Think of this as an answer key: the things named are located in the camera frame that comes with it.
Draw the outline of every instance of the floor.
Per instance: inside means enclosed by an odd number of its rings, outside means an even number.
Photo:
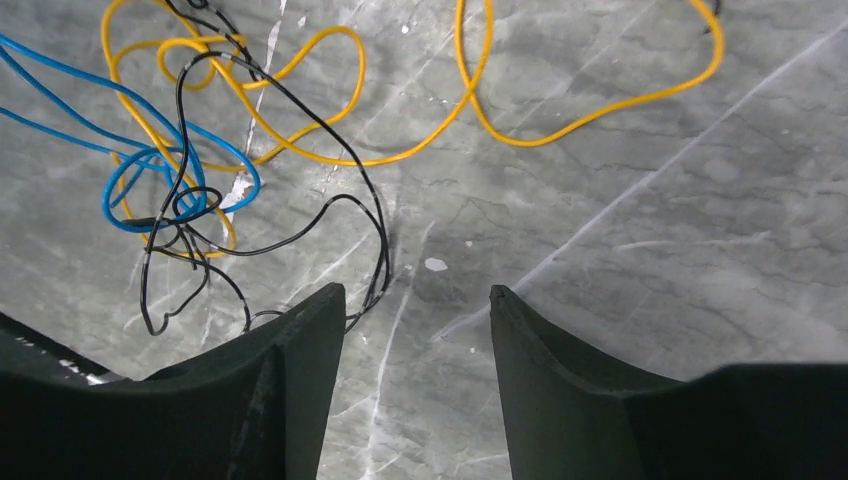
[[[107,1],[44,3],[0,3],[3,33],[105,74]],[[363,36],[365,92],[339,124],[363,158],[413,145],[461,96],[453,2],[223,3],[256,54],[273,47],[272,70],[324,27]],[[481,8],[468,7],[470,58]],[[496,15],[480,97],[496,125],[524,138],[709,61],[710,36],[683,1],[498,1]],[[674,378],[729,362],[848,361],[848,4],[735,0],[722,19],[727,58],[702,87],[536,149],[496,142],[466,112],[421,154],[371,170],[398,278],[347,339],[319,478],[510,478],[487,326],[495,283],[599,348]],[[142,1],[113,29],[117,43],[177,32]],[[138,54],[122,73],[173,114],[172,86],[153,65],[153,54]],[[286,84],[327,114],[347,101],[356,65],[351,43],[330,39]],[[111,92],[32,71],[89,118],[139,135]],[[0,82],[3,106],[82,133],[5,67]],[[189,117],[252,155],[270,148],[216,87],[191,96]],[[306,124],[277,94],[254,100],[281,132]],[[0,310],[134,378],[238,333],[240,306],[217,282],[150,337],[136,314],[140,244],[99,210],[108,158],[0,122]],[[323,134],[302,145],[339,154]],[[354,170],[290,154],[261,173],[259,199],[235,216],[244,247],[293,232],[331,194],[365,192]],[[232,182],[212,179],[225,191]],[[149,204],[162,193],[151,186]],[[354,305],[376,253],[364,217],[345,207],[290,248],[219,265],[254,308],[292,305],[328,281],[344,283]],[[196,281],[164,261],[152,271],[154,312]]]

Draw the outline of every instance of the wire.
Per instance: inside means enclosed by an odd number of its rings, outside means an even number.
[[[250,317],[250,321],[255,322],[257,318],[264,317],[267,315],[276,315],[278,317],[282,317],[283,315],[285,315],[285,313],[279,310],[262,310],[260,312],[254,313],[253,316]]]
[[[223,35],[234,47],[236,47],[236,49],[239,51],[239,53],[241,53],[242,58],[244,58],[244,60],[247,63],[254,65],[256,67],[259,66],[259,64],[257,64],[256,61],[253,60],[253,56],[250,55],[250,51],[247,49],[247,47],[240,44],[238,41],[236,41],[235,38],[233,38],[231,36],[231,35],[241,36],[241,33],[239,33],[239,31],[235,27],[235,25],[233,25],[233,23],[230,21],[230,19],[227,18],[227,16],[224,15],[223,12],[221,12],[217,8],[210,5],[208,1],[206,1],[206,0],[201,0],[201,1],[187,0],[187,3],[189,4],[190,7],[194,8],[195,10],[198,10],[198,11],[209,10],[212,13],[214,13],[215,16],[217,16],[218,19],[224,24],[224,26],[227,27],[227,30],[229,30],[229,32],[222,32],[221,29],[219,29],[215,25],[212,25],[211,23],[209,23],[205,20],[197,18],[193,15],[188,15],[186,13],[181,12],[174,5],[174,3],[171,0],[164,0],[164,1],[165,1],[165,4],[168,5],[168,8],[171,9],[171,12],[173,12],[177,16],[184,18],[186,20],[189,20],[191,22],[194,22],[195,25],[201,25],[201,26],[203,26],[203,27],[205,27],[209,30],[212,30],[213,32],[217,33],[218,35]],[[252,70],[249,73],[250,73],[250,78],[254,82],[259,80],[259,78],[256,76],[256,74]]]
[[[219,52],[219,51],[207,51],[207,52],[200,53],[197,56],[195,56],[189,63],[187,63],[182,68],[182,70],[179,73],[179,76],[177,77],[176,103],[177,103],[177,116],[178,116],[178,120],[179,120],[178,123],[179,123],[180,133],[183,136],[183,138],[186,139],[186,141],[183,142],[183,145],[182,145],[182,149],[183,149],[182,154],[181,154],[182,160],[179,164],[179,169],[177,171],[176,178],[174,179],[174,186],[171,187],[171,190],[166,195],[165,200],[162,202],[162,206],[160,207],[159,212],[157,213],[156,217],[155,218],[149,218],[149,219],[143,219],[143,222],[150,224],[151,230],[150,230],[150,235],[149,235],[148,240],[147,240],[147,246],[145,248],[144,261],[143,261],[142,267],[141,267],[141,287],[140,287],[140,291],[139,291],[139,306],[140,306],[140,309],[141,309],[142,318],[144,320],[145,325],[147,326],[148,332],[151,335],[154,335],[154,336],[159,335],[162,332],[164,332],[165,329],[168,326],[170,318],[173,317],[174,315],[179,314],[185,308],[185,306],[188,305],[188,303],[191,302],[191,300],[194,299],[199,294],[199,292],[205,287],[205,285],[208,282],[208,277],[209,277],[210,271],[214,272],[218,276],[222,277],[230,285],[230,287],[233,289],[233,291],[238,296],[239,300],[241,301],[241,304],[242,304],[242,307],[243,307],[243,310],[244,310],[244,315],[245,315],[244,331],[245,332],[249,331],[251,323],[252,323],[253,319],[256,318],[257,315],[252,316],[250,314],[250,307],[249,307],[249,305],[248,305],[248,303],[247,303],[247,301],[244,297],[244,294],[242,293],[242,291],[238,287],[238,285],[232,280],[232,278],[230,278],[221,269],[211,265],[204,258],[204,256],[201,253],[199,253],[199,249],[197,248],[196,240],[199,239],[203,243],[209,245],[210,247],[213,247],[218,251],[221,251],[223,253],[227,253],[227,254],[230,254],[230,255],[237,255],[237,256],[261,255],[261,254],[270,252],[272,250],[275,250],[277,248],[281,248],[283,246],[289,245],[289,244],[293,243],[294,241],[297,241],[298,239],[302,238],[304,235],[309,233],[309,231],[311,231],[315,227],[315,225],[321,220],[321,218],[327,212],[328,208],[332,204],[334,204],[335,202],[337,202],[339,200],[348,200],[348,201],[351,201],[354,204],[356,204],[366,214],[366,216],[369,218],[369,220],[372,222],[372,224],[374,225],[375,229],[377,230],[377,233],[378,233],[379,238],[380,238],[380,254],[378,255],[374,275],[372,276],[371,281],[369,283],[368,290],[366,292],[365,298],[363,299],[362,306],[360,307],[360,309],[355,314],[349,315],[347,317],[347,319],[349,320],[349,323],[346,326],[345,332],[349,332],[352,328],[354,328],[356,326],[356,324],[359,322],[359,320],[362,318],[362,316],[365,313],[367,313],[371,308],[373,308],[377,304],[377,302],[380,300],[380,298],[382,298],[383,294],[387,290],[389,283],[391,281],[391,264],[390,264],[390,258],[389,258],[389,241],[388,241],[386,223],[385,223],[385,218],[384,218],[384,215],[383,215],[383,208],[382,208],[382,205],[381,205],[381,202],[380,202],[380,198],[377,195],[376,188],[374,187],[374,184],[372,183],[371,179],[369,178],[368,173],[365,170],[365,167],[362,165],[361,160],[359,160],[359,157],[356,155],[356,152],[353,150],[353,148],[337,132],[335,132],[335,130],[333,130],[332,127],[330,127],[317,114],[315,114],[303,102],[301,102],[300,99],[298,99],[294,94],[292,94],[288,89],[286,89],[281,83],[279,83],[277,80],[275,80],[273,77],[271,77],[271,75],[269,75],[268,73],[263,71],[261,68],[257,67],[256,65],[253,65],[252,63],[248,62],[247,60],[244,60],[244,59],[241,59],[241,58],[238,58],[238,57],[230,58],[230,60],[232,62],[234,62],[235,64],[238,64],[241,67],[250,70],[255,75],[258,75],[258,76],[264,78],[265,80],[269,81],[270,84],[274,88],[276,88],[277,90],[282,92],[298,108],[300,108],[304,113],[306,113],[309,117],[311,117],[316,123],[321,125],[321,127],[324,128],[342,146],[342,148],[345,151],[347,151],[347,153],[357,163],[357,166],[359,167],[360,174],[362,175],[362,178],[363,178],[365,184],[368,186],[369,192],[370,192],[371,197],[374,201],[374,205],[375,205],[375,209],[376,209],[376,216],[374,214],[372,214],[371,211],[356,197],[354,197],[352,195],[348,195],[348,194],[338,194],[338,195],[335,195],[332,198],[330,198],[327,202],[325,202],[324,205],[322,206],[322,208],[319,210],[318,214],[315,215],[313,220],[311,220],[306,225],[306,227],[301,229],[299,232],[295,233],[291,237],[288,237],[284,240],[276,242],[273,245],[270,245],[268,247],[264,247],[264,248],[260,248],[260,249],[256,249],[256,250],[251,250],[251,251],[236,251],[236,250],[228,249],[226,247],[220,246],[220,245],[212,242],[211,240],[209,240],[208,238],[206,238],[202,234],[200,234],[196,229],[194,229],[190,225],[190,221],[193,220],[193,219],[177,220],[177,219],[168,219],[168,218],[165,217],[165,214],[168,210],[169,205],[171,206],[174,214],[179,214],[180,213],[179,212],[179,202],[181,200],[181,196],[188,195],[189,193],[191,193],[189,191],[178,192],[178,189],[176,187],[176,185],[178,185],[182,181],[183,177],[185,176],[186,171],[188,169],[188,164],[189,164],[188,159],[189,159],[190,142],[188,141],[188,128],[187,128],[187,121],[186,121],[186,118],[185,118],[185,109],[184,109],[184,103],[183,103],[183,91],[184,91],[184,88],[185,88],[186,76],[188,75],[188,72],[192,68],[194,68],[196,65],[198,65],[201,61],[206,60],[206,59],[214,59],[214,58],[221,58],[221,57],[228,58],[228,57],[231,57],[231,55],[229,53]],[[213,202],[212,205],[210,205],[210,208],[215,208],[217,206],[217,204],[220,203],[221,194],[217,190],[215,190],[211,187],[196,187],[196,189],[197,190],[203,189],[203,190],[207,191],[208,193],[212,193],[216,197],[216,200]],[[163,224],[175,225],[177,227],[178,236],[175,237],[174,239],[172,239],[171,241],[167,242],[164,246],[156,247],[156,246],[154,246],[156,235],[157,235],[159,229],[161,228],[161,226]],[[167,250],[168,247],[170,247],[171,245],[176,243],[178,238],[182,239],[183,243],[186,244],[186,249],[189,252],[188,256],[179,256],[179,255],[176,255],[176,254]],[[198,258],[195,258],[195,256],[192,254],[192,251],[198,252]],[[196,269],[198,266],[203,266],[203,268],[204,268],[204,279],[203,279],[203,282],[201,283],[201,285],[176,310],[166,313],[164,315],[163,320],[162,320],[162,324],[158,328],[156,328],[153,325],[152,319],[150,317],[150,312],[149,312],[149,309],[148,309],[148,285],[149,285],[149,277],[150,277],[149,266],[150,266],[151,255],[154,252],[164,254],[164,255],[171,257],[171,258],[177,258],[177,259],[180,259],[184,262],[188,262],[192,265],[193,269]],[[378,287],[379,278],[381,276],[381,273],[382,273],[383,282]],[[263,312],[259,312],[258,315],[265,315],[265,314],[268,314],[268,313],[269,313],[269,311],[263,311]]]
[[[115,0],[104,13],[103,21],[101,22],[101,40],[103,43],[103,51],[106,57],[107,63],[110,65],[110,70],[117,71],[118,63],[122,58],[124,58],[129,52],[143,49],[143,48],[157,48],[157,61],[159,63],[159,67],[162,70],[162,73],[166,78],[174,81],[173,74],[168,70],[167,65],[165,63],[165,56],[173,48],[177,47],[190,47],[195,49],[198,52],[205,52],[209,50],[209,45],[221,42],[221,41],[231,41],[233,43],[237,43],[242,45],[244,42],[244,38],[240,36],[224,36],[224,35],[210,35],[203,36],[188,22],[185,18],[179,17],[179,20],[183,23],[186,29],[189,31],[191,37],[177,37],[166,40],[154,40],[148,42],[142,42],[138,44],[131,45],[121,52],[118,55],[112,55],[111,53],[111,40],[109,35],[109,25],[111,23],[112,17],[114,16],[117,9],[126,3],[129,0]],[[603,107],[596,112],[593,112],[589,115],[586,115],[582,118],[575,120],[569,125],[563,127],[557,132],[550,134],[548,136],[535,139],[535,140],[524,140],[518,139],[514,137],[510,137],[500,133],[489,121],[485,112],[483,111],[479,99],[476,95],[476,88],[480,83],[483,72],[485,70],[486,63],[489,59],[489,55],[491,53],[491,46],[494,36],[494,1],[493,0],[484,0],[484,13],[485,13],[485,30],[484,30],[484,39],[483,39],[483,49],[480,59],[478,61],[477,68],[473,75],[469,76],[468,69],[466,67],[466,59],[463,48],[463,19],[464,19],[464,11],[465,11],[465,0],[457,0],[456,6],[456,15],[454,18],[454,49],[456,52],[456,61],[457,66],[460,71],[460,76],[462,77],[462,81],[466,87],[465,93],[460,99],[459,103],[454,107],[454,109],[450,112],[450,114],[445,118],[445,120],[439,124],[436,129],[428,135],[424,140],[418,143],[416,146],[412,147],[409,150],[404,152],[385,157],[380,159],[372,159],[363,161],[363,165],[365,166],[374,166],[374,165],[383,165],[388,163],[397,162],[399,160],[403,160],[409,158],[424,148],[426,148],[430,143],[432,143],[442,132],[444,132],[447,127],[453,123],[458,117],[459,113],[465,108],[465,106],[471,102],[472,107],[474,109],[475,114],[477,115],[478,120],[480,121],[483,128],[489,132],[495,139],[506,143],[508,145],[516,146],[516,147],[537,147],[549,144],[565,135],[577,130],[578,128],[604,116],[610,114],[612,112],[623,110],[626,108],[630,108],[636,105],[645,104],[648,102],[656,101],[662,98],[666,98],[677,93],[683,92],[685,90],[691,89],[704,81],[706,81],[709,77],[711,77],[717,70],[721,64],[721,61],[724,57],[725,50],[725,41],[724,41],[724,32],[721,28],[720,23],[716,16],[710,11],[710,9],[705,5],[703,0],[688,0],[690,4],[695,8],[695,10],[704,18],[709,29],[713,32],[713,56],[709,65],[706,69],[701,72],[699,75],[693,77],[690,80],[687,80],[683,83],[680,83],[676,86],[666,88],[663,90],[659,90],[657,92],[649,93],[646,95],[640,95],[634,98],[630,98],[624,101],[616,102],[606,107]],[[153,3],[168,8],[168,5],[165,4],[162,0],[153,0]],[[208,2],[202,1],[198,4],[208,4]],[[347,106],[343,108],[339,113],[329,117],[325,120],[327,124],[333,124],[342,118],[344,118],[350,111],[353,110],[356,102],[359,99],[360,93],[363,88],[363,83],[365,79],[365,50],[362,45],[362,41],[356,33],[350,30],[347,27],[331,27],[325,30],[322,30],[318,34],[316,34],[309,42],[304,45],[304,47],[298,52],[297,55],[282,69],[280,69],[277,73],[272,75],[275,80],[281,80],[285,76],[287,76],[294,68],[296,68],[300,62],[303,61],[305,56],[315,47],[321,40],[324,38],[333,35],[333,34],[343,34],[350,37],[354,44],[356,45],[357,51],[359,53],[359,75],[357,78],[356,87],[354,88],[353,94],[351,96],[350,101]],[[260,82],[247,82],[240,83],[236,81],[232,76],[232,63],[221,64],[218,61],[212,61],[210,64],[210,70],[207,74],[207,77],[196,85],[190,86],[190,89],[200,89],[204,88],[211,82],[211,79],[214,77],[215,72],[217,72],[221,77],[225,80],[227,85],[233,90],[233,92],[237,95],[239,100],[244,104],[244,108],[248,111],[248,113],[256,119],[256,123],[262,127],[275,141],[278,142],[278,146],[271,149],[265,155],[260,157],[255,161],[256,165],[261,165],[271,158],[282,152],[283,150],[291,150],[294,153],[297,153],[301,156],[309,158],[311,160],[315,160],[318,162],[331,163],[336,165],[347,165],[347,166],[355,166],[356,162],[351,159],[338,159],[325,157],[322,155],[318,155],[316,153],[303,150],[294,143],[300,138],[304,137],[308,133],[321,128],[320,124],[317,122],[304,127],[303,129],[296,132],[289,138],[284,138],[282,135],[277,133],[268,122],[256,111],[251,102],[249,101],[246,92],[250,90],[256,90],[260,88],[265,88],[270,85],[270,82],[266,79]],[[218,169],[229,172],[240,171],[242,167],[234,167],[234,166],[223,166],[223,165],[211,165],[204,164],[206,167],[211,169]]]
[[[46,65],[50,68],[59,70],[63,73],[72,75],[72,76],[77,77],[77,78],[81,78],[81,79],[89,81],[91,83],[95,83],[95,84],[98,84],[98,85],[101,85],[101,86],[105,86],[107,88],[110,88],[110,89],[113,89],[113,90],[116,90],[116,91],[119,91],[119,92],[123,92],[125,95],[127,95],[129,98],[131,98],[134,102],[138,103],[139,105],[142,106],[142,108],[144,108],[146,111],[151,113],[154,116],[154,118],[156,118],[162,125],[164,125],[166,127],[166,129],[169,130],[169,133],[171,133],[172,135],[175,136],[175,138],[177,139],[177,143],[181,144],[181,143],[184,142],[183,137],[179,136],[179,133],[176,131],[174,126],[171,125],[170,122],[168,122],[167,119],[165,119],[165,117],[158,110],[156,110],[152,105],[150,105],[141,96],[139,96],[135,92],[127,89],[126,87],[119,85],[119,84],[116,84],[114,82],[111,82],[111,81],[109,81],[105,78],[102,78],[102,77],[99,77],[99,76],[96,76],[96,75],[92,75],[88,72],[79,70],[75,67],[64,64],[62,62],[59,62],[59,61],[52,59],[50,57],[47,57],[45,55],[42,55],[42,54],[35,52],[34,50],[31,50],[31,49],[25,47],[24,45],[14,41],[14,40],[10,39],[9,37],[6,37],[5,35],[2,35],[2,34],[0,34],[0,45],[3,45],[7,48],[10,48],[10,49],[26,56],[26,57],[29,57],[29,58],[31,58],[31,59],[33,59],[33,60],[35,60],[35,61],[37,61],[37,62],[39,62],[43,65]],[[104,191],[103,191],[103,195],[102,195],[102,202],[101,202],[104,216],[107,218],[107,220],[112,225],[114,225],[114,226],[116,226],[116,227],[118,227],[118,228],[120,228],[124,231],[134,232],[134,233],[144,233],[144,232],[149,231],[149,227],[140,226],[138,224],[133,224],[133,222],[118,220],[112,214],[112,209],[118,203],[122,203],[125,206],[127,206],[127,204],[126,204],[126,194],[128,193],[129,189],[132,188],[132,186],[135,184],[135,182],[138,180],[138,178],[140,178],[141,173],[143,173],[143,171],[145,169],[158,171],[160,173],[165,173],[166,174],[165,175],[166,182],[168,182],[169,186],[173,186],[173,180],[172,180],[171,176],[167,174],[167,173],[169,173],[169,169],[168,169],[169,166],[168,165],[157,166],[157,165],[154,165],[153,163],[151,163],[152,160],[161,159],[161,156],[159,155],[159,150],[155,149],[153,147],[150,147],[148,145],[145,145],[141,142],[138,142],[136,140],[133,140],[133,139],[121,136],[121,135],[114,134],[112,132],[109,132],[109,131],[102,129],[102,128],[98,127],[97,125],[93,124],[92,122],[87,120],[85,117],[80,115],[78,112],[76,112],[67,103],[62,101],[56,94],[54,94],[51,90],[49,90],[47,87],[45,87],[35,77],[33,77],[23,66],[20,65],[20,63],[18,63],[2,47],[0,47],[0,58],[2,58],[12,68],[13,71],[15,71],[18,75],[20,75],[25,81],[27,81],[27,83],[32,85],[36,90],[38,90],[40,93],[42,93],[44,96],[46,96],[50,101],[52,101],[54,104],[59,106],[60,109],[62,109],[65,113],[67,113],[69,116],[71,116],[71,118],[73,118],[74,120],[76,120],[77,122],[79,122],[80,124],[85,126],[86,128],[88,128],[89,130],[92,130],[93,132],[95,132],[95,133],[97,133],[101,136],[104,136],[108,139],[111,139],[113,141],[116,141],[118,143],[122,143],[124,145],[139,149],[139,151],[136,154],[127,155],[125,153],[118,152],[118,151],[114,150],[113,148],[98,145],[98,144],[80,139],[78,137],[59,132],[55,129],[47,127],[47,126],[40,124],[38,122],[34,122],[32,120],[26,119],[26,118],[6,109],[4,107],[0,107],[0,114],[3,114],[3,115],[5,115],[5,116],[7,116],[7,117],[9,117],[9,118],[11,118],[15,121],[18,121],[18,122],[24,124],[24,125],[30,126],[30,127],[35,128],[37,130],[40,130],[44,133],[48,133],[50,135],[56,136],[57,138],[61,138],[61,139],[66,140],[66,141],[70,141],[70,142],[75,143],[77,145],[80,145],[80,146],[83,146],[83,147],[86,147],[86,148],[89,148],[89,149],[92,149],[92,150],[95,150],[95,151],[98,151],[98,152],[111,153],[111,154],[115,155],[118,159],[123,160],[123,162],[121,162],[121,161],[116,162],[116,163],[118,163],[119,167],[115,171],[115,173],[110,177],[109,181],[106,183],[106,186],[104,187]],[[236,204],[234,204],[234,205],[232,205],[228,208],[223,209],[222,213],[229,213],[229,212],[236,211],[236,210],[241,209],[244,206],[248,205],[250,202],[252,202],[259,193],[258,187],[261,184],[261,182],[260,182],[260,179],[259,179],[258,171],[251,164],[251,162],[247,159],[247,157],[243,153],[241,153],[238,149],[236,149],[232,144],[223,140],[222,138],[218,137],[217,135],[214,135],[211,132],[208,132],[205,129],[203,129],[203,128],[197,126],[197,125],[194,125],[194,124],[188,124],[188,125],[193,131],[195,131],[195,132],[199,133],[200,135],[204,136],[205,138],[211,140],[212,142],[217,144],[219,147],[223,148],[224,150],[228,151],[229,153],[234,155],[236,158],[238,158],[245,165],[247,171],[253,177],[254,185],[257,186],[257,188],[254,188],[240,202],[237,202]],[[174,151],[174,149],[175,149],[175,147],[168,148],[169,151]],[[194,178],[196,180],[193,180],[192,177],[187,177],[186,179],[184,179],[182,181],[182,185],[185,186],[186,188],[189,188],[191,185],[193,185],[195,183],[195,181],[197,182],[197,184],[203,185],[203,183],[205,182],[205,177],[204,177],[204,174],[203,174],[202,165],[198,161],[198,156],[197,156],[196,151],[191,146],[189,147],[189,156],[187,158],[189,159],[189,163],[192,167]],[[124,172],[126,172],[126,170],[129,169],[132,166],[138,166],[139,168],[137,169],[135,175],[133,175],[133,177],[131,178],[131,180],[129,182],[123,181]],[[120,188],[119,188],[120,193],[117,195],[117,197],[114,200],[110,200],[112,198],[113,192],[114,192],[117,184],[121,184]],[[191,200],[192,200],[191,205],[188,205],[187,203],[185,203],[185,201],[182,201],[182,206],[186,211],[184,213],[182,213],[181,215],[186,216],[186,217],[192,216],[192,215],[195,215],[198,211],[204,209],[204,205],[206,203],[205,195],[200,195],[200,196],[192,195]],[[132,218],[133,217],[132,217],[131,214],[127,215],[128,220],[131,220]]]

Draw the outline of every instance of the gray marble surface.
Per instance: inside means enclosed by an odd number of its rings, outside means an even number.
[[[273,45],[272,69],[321,28],[346,24],[363,36],[365,93],[339,124],[363,158],[413,145],[459,99],[453,2],[282,3],[281,12],[278,1],[226,2],[260,61]],[[0,2],[0,25],[105,74],[97,32],[105,5]],[[472,59],[481,8],[468,7]],[[487,325],[493,283],[515,287],[605,351],[675,378],[736,361],[848,360],[839,313],[848,307],[848,4],[737,0],[725,10],[727,58],[700,88],[537,149],[496,142],[466,112],[421,154],[371,171],[389,209],[398,278],[346,340],[319,478],[510,477]],[[523,138],[677,83],[709,61],[702,21],[679,0],[496,2],[496,17],[480,97],[497,126]],[[113,30],[118,44],[177,32],[143,1]],[[334,38],[287,85],[317,111],[335,112],[356,65],[350,42]],[[111,92],[33,72],[81,113],[143,138]],[[132,56],[122,72],[174,113],[151,53]],[[0,84],[3,106],[85,134],[8,68]],[[250,154],[272,146],[250,133],[223,86],[189,101],[191,118]],[[281,132],[305,123],[271,92],[261,111]],[[149,337],[136,314],[140,244],[99,211],[109,159],[0,121],[0,309],[135,378],[237,334],[239,305],[216,282],[166,334]],[[323,134],[302,145],[339,154]],[[246,247],[295,231],[329,195],[364,193],[352,169],[290,154],[261,173],[260,198],[235,217]],[[211,179],[225,191],[232,181]],[[151,184],[136,200],[152,207],[163,193]],[[219,265],[254,308],[291,305],[331,280],[354,305],[376,253],[366,220],[340,208],[291,248]],[[175,306],[195,281],[164,261],[153,272],[154,312]]]

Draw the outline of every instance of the blue wire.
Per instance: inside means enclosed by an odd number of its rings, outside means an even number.
[[[22,45],[18,42],[15,42],[14,40],[10,39],[9,37],[6,37],[3,34],[0,34],[0,44],[5,45],[5,46],[9,47],[10,49],[12,49],[12,50],[24,55],[24,56],[27,56],[27,57],[43,64],[43,65],[46,65],[46,66],[51,67],[53,69],[59,70],[61,72],[64,72],[64,73],[71,75],[71,76],[74,76],[76,78],[86,80],[90,83],[94,83],[94,84],[97,84],[97,85],[101,85],[101,86],[110,88],[112,90],[118,91],[118,92],[126,95],[127,97],[131,98],[135,103],[139,104],[142,108],[147,110],[154,118],[156,118],[156,120],[159,121],[159,123],[161,123],[171,133],[171,135],[177,140],[176,143],[179,146],[169,148],[170,151],[172,151],[172,152],[182,152],[183,142],[186,141],[188,143],[189,166],[191,167],[191,170],[194,173],[194,177],[196,179],[197,184],[199,186],[205,185],[205,175],[204,175],[204,172],[203,172],[203,165],[200,163],[200,160],[198,159],[198,155],[197,155],[196,150],[194,149],[194,146],[187,139],[183,139],[182,136],[180,135],[180,133],[177,131],[176,127],[172,123],[170,123],[158,110],[156,110],[143,97],[141,97],[140,95],[138,95],[134,91],[126,88],[125,86],[123,86],[121,84],[112,82],[111,80],[108,80],[106,78],[103,78],[103,77],[100,77],[100,76],[97,76],[97,75],[90,74],[90,73],[85,72],[83,70],[79,70],[75,67],[64,64],[62,62],[59,62],[58,60],[54,60],[50,57],[46,57],[46,56],[44,56],[44,55],[42,55],[38,52],[35,52],[34,50],[31,50],[31,49],[25,47],[24,45]],[[88,129],[90,129],[90,130],[92,130],[92,131],[94,131],[94,132],[96,132],[96,133],[98,133],[98,134],[100,134],[104,137],[107,137],[107,138],[110,138],[110,139],[115,140],[117,142],[120,142],[120,143],[123,143],[123,144],[126,144],[126,145],[140,149],[137,153],[130,155],[130,156],[127,156],[126,154],[117,152],[113,149],[104,147],[102,145],[97,145],[97,144],[82,140],[78,137],[74,137],[74,136],[59,132],[58,130],[52,129],[52,128],[47,127],[45,125],[42,125],[38,122],[34,122],[32,120],[26,119],[26,118],[14,113],[14,112],[11,112],[10,110],[8,110],[6,108],[0,107],[0,114],[3,114],[3,115],[5,115],[5,116],[7,116],[7,117],[9,117],[9,118],[11,118],[15,121],[18,121],[18,122],[20,122],[20,123],[22,123],[26,126],[29,126],[29,127],[36,129],[36,130],[42,131],[44,133],[53,135],[53,136],[60,138],[62,140],[74,143],[76,145],[79,145],[79,146],[82,146],[82,147],[85,147],[85,148],[89,148],[89,149],[97,151],[97,152],[101,152],[101,153],[113,153],[114,152],[114,153],[116,153],[119,156],[119,158],[121,158],[123,160],[123,162],[118,167],[118,169],[115,170],[115,172],[113,172],[113,174],[110,176],[109,181],[106,182],[106,186],[103,189],[103,194],[101,196],[101,208],[103,210],[103,214],[104,214],[104,216],[106,216],[106,219],[112,225],[116,226],[117,228],[119,228],[121,230],[132,232],[132,233],[149,232],[150,227],[130,226],[130,225],[127,225],[127,224],[121,222],[120,220],[115,218],[115,216],[112,214],[112,209],[115,206],[117,206],[118,203],[120,203],[120,201],[127,195],[127,193],[132,189],[132,187],[135,185],[136,181],[141,177],[142,173],[146,169],[162,173],[165,177],[165,181],[167,182],[168,186],[173,187],[174,178],[171,175],[175,174],[176,171],[170,166],[170,164],[168,164],[167,162],[163,162],[164,164],[160,166],[160,165],[156,165],[154,163],[151,163],[154,160],[162,160],[161,154],[159,153],[158,149],[156,149],[155,147],[152,147],[152,146],[145,145],[145,144],[138,142],[136,140],[132,140],[132,139],[123,137],[121,135],[117,135],[115,133],[112,133],[112,132],[109,132],[107,130],[102,129],[102,128],[98,127],[97,125],[94,125],[93,123],[88,121],[85,117],[83,117],[82,115],[77,113],[70,105],[68,105],[67,103],[62,101],[56,94],[54,94],[52,91],[50,91],[50,89],[48,89],[43,84],[41,84],[41,82],[39,82],[37,79],[35,79],[29,72],[26,71],[26,69],[24,69],[17,61],[15,61],[14,58],[12,58],[8,54],[8,52],[6,52],[6,50],[3,49],[2,47],[0,47],[0,58],[3,58],[3,60],[5,60],[6,63],[9,64],[9,66],[16,73],[18,73],[21,77],[23,77],[24,80],[27,81],[27,83],[32,85],[40,93],[42,93],[44,96],[49,98],[53,103],[55,103],[57,106],[59,106],[59,108],[61,108],[63,111],[65,111],[65,113],[70,115],[73,119],[75,119],[76,121],[78,121],[79,123],[81,123],[82,125],[87,127]],[[215,144],[217,144],[218,146],[220,146],[224,150],[226,150],[226,151],[230,152],[232,155],[234,155],[240,161],[240,163],[244,164],[246,170],[248,171],[248,173],[253,178],[254,188],[251,189],[250,193],[244,199],[242,199],[241,201],[239,201],[235,205],[232,205],[230,207],[223,209],[223,211],[225,213],[234,212],[234,211],[239,210],[240,208],[243,208],[243,207],[247,206],[248,204],[250,204],[256,198],[256,196],[259,194],[259,189],[261,187],[259,172],[256,170],[256,167],[253,165],[253,163],[247,158],[246,155],[244,155],[241,151],[239,151],[235,146],[233,146],[231,143],[227,142],[226,140],[218,137],[217,135],[214,135],[213,133],[211,133],[211,132],[209,132],[209,131],[207,131],[207,130],[205,130],[205,129],[201,128],[200,126],[195,125],[193,123],[187,122],[187,126],[188,126],[188,128],[190,128],[194,132],[200,134],[203,137],[206,137],[207,139],[211,140],[212,142],[214,142]],[[121,192],[119,192],[118,195],[114,199],[112,199],[112,195],[114,193],[115,187],[117,186],[120,177],[124,174],[124,172],[126,172],[133,165],[138,166],[135,174],[133,174],[133,177],[129,180],[129,182],[127,182],[125,188]],[[185,188],[188,188],[188,185],[185,182],[185,180],[183,180],[183,182],[181,182],[181,184]],[[192,193],[192,194],[186,195],[185,198],[188,198],[189,200],[191,200],[191,205],[187,205],[185,203],[185,199],[181,200],[180,205],[183,207],[183,209],[185,211],[182,212],[180,215],[178,215],[175,220],[188,218],[188,217],[200,212],[204,208],[206,208],[206,202],[207,202],[206,192],[201,192],[200,195],[195,195],[195,194]]]

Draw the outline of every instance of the white speck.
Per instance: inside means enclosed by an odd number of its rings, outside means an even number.
[[[424,260],[424,266],[427,267],[428,270],[432,270],[434,272],[441,272],[448,269],[448,264],[445,263],[444,260],[433,257]]]
[[[68,370],[70,370],[74,373],[79,373],[79,367],[74,365],[74,362],[72,362],[70,360],[59,360],[59,365],[67,368]]]

